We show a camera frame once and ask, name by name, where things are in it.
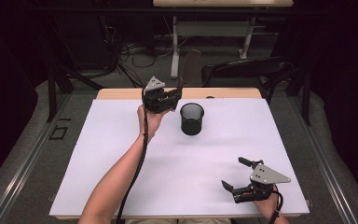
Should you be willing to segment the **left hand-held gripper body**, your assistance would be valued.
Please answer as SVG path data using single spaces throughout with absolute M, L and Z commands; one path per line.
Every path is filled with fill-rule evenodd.
M 143 104 L 152 113 L 161 113 L 170 108 L 167 101 L 168 93 L 164 90 L 165 83 L 156 77 L 151 77 L 143 90 Z

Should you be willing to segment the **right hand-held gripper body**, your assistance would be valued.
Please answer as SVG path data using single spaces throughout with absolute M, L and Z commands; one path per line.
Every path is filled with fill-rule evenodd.
M 266 200 L 273 192 L 274 185 L 280 183 L 290 183 L 291 178 L 283 175 L 264 163 L 258 164 L 250 174 L 251 183 L 241 189 L 236 189 L 239 193 L 233 195 L 235 203 L 245 203 Z

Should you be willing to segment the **black mesh pen holder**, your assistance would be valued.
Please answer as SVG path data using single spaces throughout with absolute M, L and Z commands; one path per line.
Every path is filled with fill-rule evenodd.
M 202 128 L 204 109 L 196 103 L 187 103 L 180 109 L 181 130 L 186 135 L 197 135 Z

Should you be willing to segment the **person's left hand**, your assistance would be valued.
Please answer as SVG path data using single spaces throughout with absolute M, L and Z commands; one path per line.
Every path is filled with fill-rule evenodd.
M 146 112 L 142 105 L 138 106 L 137 115 L 139 120 L 139 134 L 138 141 L 141 141 L 147 136 L 148 142 L 155 136 L 163 117 L 169 113 L 169 110 L 165 110 L 161 113 Z

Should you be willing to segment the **person's right hand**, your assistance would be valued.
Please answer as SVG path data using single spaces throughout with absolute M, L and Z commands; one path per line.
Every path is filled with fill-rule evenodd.
M 276 193 L 271 193 L 266 200 L 255 201 L 255 206 L 261 213 L 261 215 L 267 220 L 270 221 L 274 212 L 277 209 L 279 202 L 279 196 Z

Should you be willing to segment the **white table cover sheet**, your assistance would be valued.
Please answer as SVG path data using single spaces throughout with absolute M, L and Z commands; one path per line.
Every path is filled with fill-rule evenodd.
M 263 161 L 289 177 L 280 184 L 282 211 L 308 213 L 269 105 L 263 99 L 198 101 L 205 111 L 201 131 L 188 136 L 178 112 L 168 113 L 147 147 L 142 170 L 125 203 L 123 217 L 254 217 L 252 203 L 235 203 L 222 184 L 249 184 L 244 157 Z M 139 132 L 138 100 L 95 100 L 50 209 L 57 218 L 79 217 L 96 184 L 128 150 Z

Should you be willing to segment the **wooden table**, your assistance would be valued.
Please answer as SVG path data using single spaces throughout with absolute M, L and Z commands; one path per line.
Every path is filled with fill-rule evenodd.
M 102 89 L 98 92 L 97 100 L 128 100 L 140 99 L 141 89 Z M 184 88 L 183 99 L 205 98 L 255 98 L 262 95 L 257 88 Z

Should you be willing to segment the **wooden desk with white legs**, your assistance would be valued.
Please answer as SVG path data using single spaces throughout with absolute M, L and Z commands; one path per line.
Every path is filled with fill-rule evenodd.
M 259 9 L 259 8 L 283 8 L 291 7 L 293 0 L 153 0 L 154 7 L 168 7 L 184 9 L 196 9 L 200 7 L 211 9 Z M 182 21 L 177 16 L 172 17 L 172 69 L 171 78 L 178 77 L 179 70 L 179 44 L 181 36 L 243 36 L 245 41 L 239 50 L 240 57 L 246 57 L 252 32 L 254 30 L 255 17 L 246 21 Z

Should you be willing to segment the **black chair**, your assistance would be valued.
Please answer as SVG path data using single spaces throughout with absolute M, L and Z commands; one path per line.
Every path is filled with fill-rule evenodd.
M 276 86 L 295 71 L 288 58 L 240 59 L 201 69 L 203 87 L 257 88 L 269 104 Z

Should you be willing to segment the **black metal stand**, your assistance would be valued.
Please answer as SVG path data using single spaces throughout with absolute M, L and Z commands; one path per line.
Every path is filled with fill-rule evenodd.
M 58 113 L 56 88 L 59 87 L 64 94 L 70 94 L 74 91 L 74 86 L 70 81 L 71 77 L 92 87 L 96 91 L 103 88 L 102 85 L 95 83 L 66 65 L 54 65 L 48 72 L 48 122 L 51 122 Z

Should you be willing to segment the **metal floor rail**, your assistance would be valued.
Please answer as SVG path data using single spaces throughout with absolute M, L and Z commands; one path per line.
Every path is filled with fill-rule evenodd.
M 4 167 L 14 174 L 0 198 L 0 224 L 57 224 L 49 212 L 76 141 L 70 116 L 73 97 L 65 94 L 52 121 L 28 126 Z
M 330 193 L 330 196 L 337 208 L 337 211 L 343 221 L 343 224 L 358 224 L 358 221 L 349 206 L 347 198 L 345 197 L 341 186 L 338 184 L 333 170 L 324 155 L 322 147 L 320 146 L 312 128 L 306 123 L 302 117 L 301 104 L 296 97 L 290 97 L 289 102 L 294 109 L 299 122 L 310 140 L 311 149 L 313 151 L 317 166 L 324 179 L 324 183 Z

